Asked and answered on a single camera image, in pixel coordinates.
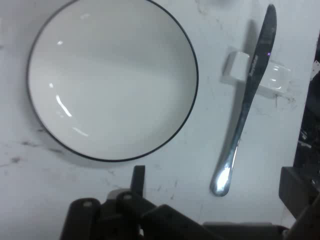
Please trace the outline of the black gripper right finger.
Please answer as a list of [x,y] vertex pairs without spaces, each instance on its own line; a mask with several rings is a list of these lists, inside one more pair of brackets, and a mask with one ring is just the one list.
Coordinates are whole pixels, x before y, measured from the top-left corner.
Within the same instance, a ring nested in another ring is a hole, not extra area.
[[320,170],[315,166],[282,167],[279,198],[295,218],[285,240],[320,238]]

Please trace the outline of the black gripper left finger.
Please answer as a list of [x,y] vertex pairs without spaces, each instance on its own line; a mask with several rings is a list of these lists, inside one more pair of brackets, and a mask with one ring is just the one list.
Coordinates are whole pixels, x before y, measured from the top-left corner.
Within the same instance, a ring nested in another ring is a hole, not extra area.
[[71,203],[62,240],[206,240],[208,231],[168,205],[143,197],[145,166],[133,169],[129,190],[100,203],[82,198]]

